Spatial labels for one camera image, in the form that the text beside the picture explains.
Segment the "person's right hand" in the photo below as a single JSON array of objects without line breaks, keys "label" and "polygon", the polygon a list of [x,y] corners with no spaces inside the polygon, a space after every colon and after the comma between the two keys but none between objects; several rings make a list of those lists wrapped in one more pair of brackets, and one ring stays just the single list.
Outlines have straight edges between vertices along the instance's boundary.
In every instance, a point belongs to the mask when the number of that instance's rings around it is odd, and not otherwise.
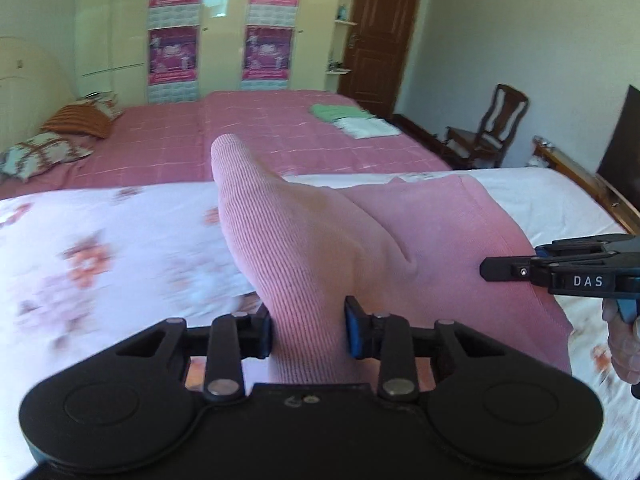
[{"label": "person's right hand", "polygon": [[608,324],[608,346],[616,374],[623,382],[637,385],[640,373],[639,320],[626,323],[618,313],[614,299],[603,300],[602,318]]}]

